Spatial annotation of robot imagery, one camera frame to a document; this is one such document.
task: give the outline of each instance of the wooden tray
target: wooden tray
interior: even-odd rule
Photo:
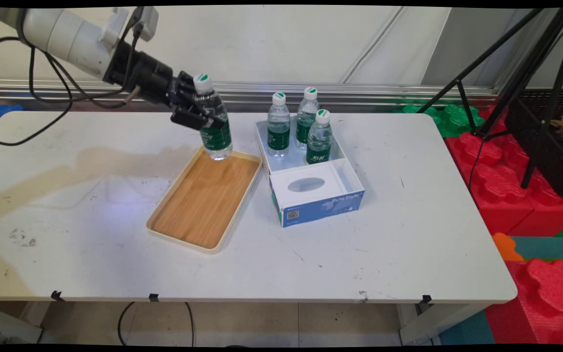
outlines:
[[[147,221],[150,234],[218,253],[253,185],[262,159],[232,152],[214,161],[201,147]]]

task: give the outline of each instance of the black mesh basket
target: black mesh basket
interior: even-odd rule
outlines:
[[[518,131],[540,122],[549,104],[551,89],[527,89],[510,104],[505,118],[505,126],[510,131]],[[557,101],[552,119],[563,116],[563,89]],[[540,156],[536,167],[556,193],[563,198],[563,140],[559,140],[549,127],[543,138]],[[536,145],[539,129],[527,129],[514,134],[520,146],[531,156]]]

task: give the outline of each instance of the water bottle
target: water bottle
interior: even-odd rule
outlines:
[[[297,138],[295,138],[297,148],[305,150],[308,143],[308,132],[312,123],[314,123],[319,109],[317,89],[315,87],[307,87],[303,90],[303,100],[297,110]]]
[[[288,155],[290,143],[290,110],[284,93],[273,94],[273,105],[268,110],[268,153],[275,158]]]
[[[225,125],[220,130],[212,127],[203,127],[199,131],[205,151],[210,158],[213,160],[223,160],[232,153],[232,135],[230,134],[227,109],[223,105],[221,97],[212,88],[210,76],[203,73],[199,74],[195,77],[194,83],[196,90],[195,102],[201,104],[207,113],[225,122]]]
[[[305,159],[308,164],[322,163],[329,160],[332,138],[329,112],[321,109],[317,112],[316,121],[308,132],[308,151],[305,153]]]

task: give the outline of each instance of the floor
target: floor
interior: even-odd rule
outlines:
[[[120,345],[127,302],[53,302],[40,343]],[[195,346],[400,346],[394,305],[190,303]],[[190,346],[184,303],[134,303],[123,316],[127,345]]]

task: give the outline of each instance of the teal foam mat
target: teal foam mat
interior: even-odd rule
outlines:
[[[478,314],[452,326],[440,334],[443,345],[489,345],[494,343],[494,337],[482,310]]]
[[[524,258],[563,258],[563,238],[515,237],[516,252]]]

